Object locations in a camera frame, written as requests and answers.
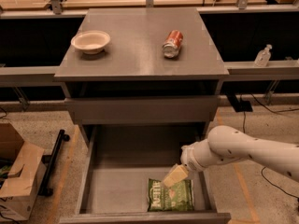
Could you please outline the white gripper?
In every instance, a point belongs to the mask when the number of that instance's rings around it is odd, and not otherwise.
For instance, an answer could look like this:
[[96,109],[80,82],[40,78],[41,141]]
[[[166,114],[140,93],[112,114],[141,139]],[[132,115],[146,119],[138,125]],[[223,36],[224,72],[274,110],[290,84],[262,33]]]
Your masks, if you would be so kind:
[[162,181],[162,185],[168,189],[187,178],[189,171],[203,172],[219,160],[219,156],[211,151],[207,140],[183,146],[181,149],[182,164],[175,164]]

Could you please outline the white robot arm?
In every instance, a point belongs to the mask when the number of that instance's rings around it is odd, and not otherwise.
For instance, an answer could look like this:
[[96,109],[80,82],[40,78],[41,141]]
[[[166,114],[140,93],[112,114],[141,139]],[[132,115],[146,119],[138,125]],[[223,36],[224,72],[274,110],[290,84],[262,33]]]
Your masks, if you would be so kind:
[[189,172],[203,172],[213,165],[251,160],[281,175],[299,181],[299,146],[251,137],[235,128],[213,128],[205,140],[183,146],[181,165],[175,164],[162,184],[170,188],[186,179]]

